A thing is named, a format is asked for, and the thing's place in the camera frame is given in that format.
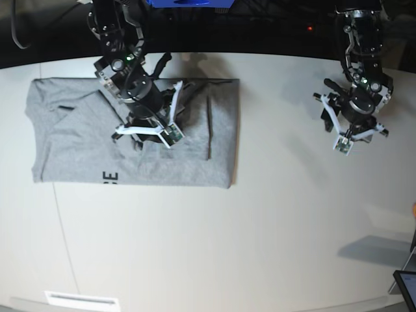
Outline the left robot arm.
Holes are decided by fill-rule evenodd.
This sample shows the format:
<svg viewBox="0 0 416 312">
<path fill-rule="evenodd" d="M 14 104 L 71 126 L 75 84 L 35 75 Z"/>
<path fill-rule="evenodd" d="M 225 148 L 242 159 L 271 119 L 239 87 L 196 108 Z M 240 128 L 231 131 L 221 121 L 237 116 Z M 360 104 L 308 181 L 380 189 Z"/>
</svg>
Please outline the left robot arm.
<svg viewBox="0 0 416 312">
<path fill-rule="evenodd" d="M 393 78 L 384 73 L 380 1 L 336 1 L 335 42 L 348 88 L 331 79 L 324 84 L 332 91 L 313 97 L 323 106 L 321 120 L 326 132 L 335 131 L 333 148 L 348 155 L 354 143 L 370 143 L 374 134 L 389 131 L 376 119 L 393 95 Z"/>
</svg>

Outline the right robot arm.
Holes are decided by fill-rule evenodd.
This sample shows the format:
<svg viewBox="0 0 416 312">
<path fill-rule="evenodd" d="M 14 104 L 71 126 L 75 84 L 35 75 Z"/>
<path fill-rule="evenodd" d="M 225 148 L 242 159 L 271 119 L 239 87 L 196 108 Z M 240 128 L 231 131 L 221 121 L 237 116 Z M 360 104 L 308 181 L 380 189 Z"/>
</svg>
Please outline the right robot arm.
<svg viewBox="0 0 416 312">
<path fill-rule="evenodd" d="M 172 148 L 184 134 L 176 124 L 184 82 L 161 90 L 156 82 L 172 55 L 166 52 L 154 71 L 143 68 L 146 41 L 140 1 L 93 1 L 87 23 L 99 40 L 102 57 L 95 62 L 96 76 L 107 92 L 128 110 L 126 121 L 115 129 L 113 140 L 124 135 L 154 140 Z"/>
</svg>

